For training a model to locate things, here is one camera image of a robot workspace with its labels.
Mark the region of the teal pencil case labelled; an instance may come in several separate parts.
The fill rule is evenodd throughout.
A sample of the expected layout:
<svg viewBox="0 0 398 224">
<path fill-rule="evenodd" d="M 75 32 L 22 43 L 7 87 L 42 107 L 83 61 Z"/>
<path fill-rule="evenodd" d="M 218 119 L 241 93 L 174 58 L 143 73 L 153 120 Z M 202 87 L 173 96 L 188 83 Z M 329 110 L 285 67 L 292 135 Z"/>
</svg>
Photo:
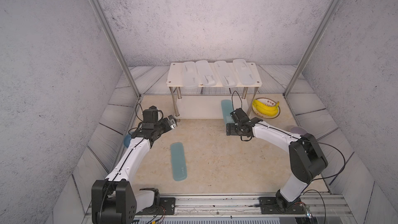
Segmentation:
<svg viewBox="0 0 398 224">
<path fill-rule="evenodd" d="M 234 111 L 232 101 L 222 100 L 221 109 L 222 109 L 224 123 L 225 124 L 234 123 L 234 120 L 231 117 L 231 113 Z"/>
</svg>

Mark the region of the translucent pencil case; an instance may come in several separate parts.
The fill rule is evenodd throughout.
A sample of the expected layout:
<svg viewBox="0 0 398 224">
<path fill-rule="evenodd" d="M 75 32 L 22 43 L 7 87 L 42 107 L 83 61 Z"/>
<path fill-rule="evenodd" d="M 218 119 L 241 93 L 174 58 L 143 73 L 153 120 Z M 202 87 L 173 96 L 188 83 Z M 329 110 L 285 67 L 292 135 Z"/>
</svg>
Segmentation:
<svg viewBox="0 0 398 224">
<path fill-rule="evenodd" d="M 237 80 L 226 61 L 217 61 L 214 67 L 220 77 L 221 83 L 225 88 L 233 88 L 237 85 Z"/>
<path fill-rule="evenodd" d="M 197 67 L 192 61 L 182 64 L 182 84 L 187 89 L 194 89 L 199 86 Z"/>
<path fill-rule="evenodd" d="M 233 60 L 233 65 L 242 85 L 251 86 L 256 83 L 252 70 L 244 59 Z"/>
<path fill-rule="evenodd" d="M 214 75 L 214 72 L 206 60 L 197 61 L 195 66 L 203 87 L 213 87 L 217 84 L 217 79 Z"/>
</svg>

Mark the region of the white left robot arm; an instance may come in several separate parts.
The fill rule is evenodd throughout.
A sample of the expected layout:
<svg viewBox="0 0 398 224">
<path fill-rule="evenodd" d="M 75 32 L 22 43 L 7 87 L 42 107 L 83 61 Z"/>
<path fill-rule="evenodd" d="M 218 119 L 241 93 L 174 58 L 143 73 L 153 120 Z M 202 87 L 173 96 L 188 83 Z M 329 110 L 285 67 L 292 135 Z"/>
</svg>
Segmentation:
<svg viewBox="0 0 398 224">
<path fill-rule="evenodd" d="M 131 185 L 145 155 L 161 135 L 177 127 L 172 115 L 151 106 L 142 112 L 138 126 L 129 130 L 129 145 L 115 168 L 103 180 L 96 180 L 91 189 L 92 222 L 94 224 L 132 224 L 135 215 L 147 209 L 155 218 L 164 213 L 158 189 L 144 188 L 134 193 Z"/>
</svg>

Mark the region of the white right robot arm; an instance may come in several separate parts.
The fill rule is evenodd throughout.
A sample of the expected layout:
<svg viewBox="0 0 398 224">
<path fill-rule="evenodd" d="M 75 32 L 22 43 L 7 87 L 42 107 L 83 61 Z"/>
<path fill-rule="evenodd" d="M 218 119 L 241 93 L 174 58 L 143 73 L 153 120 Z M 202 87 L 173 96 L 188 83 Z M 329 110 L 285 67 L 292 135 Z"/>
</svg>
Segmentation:
<svg viewBox="0 0 398 224">
<path fill-rule="evenodd" d="M 301 193 L 328 166 L 328 161 L 315 137 L 309 133 L 298 135 L 287 132 L 259 118 L 226 124 L 227 135 L 262 139 L 286 151 L 289 155 L 291 175 L 276 193 L 276 205 L 287 211 L 298 203 Z"/>
</svg>

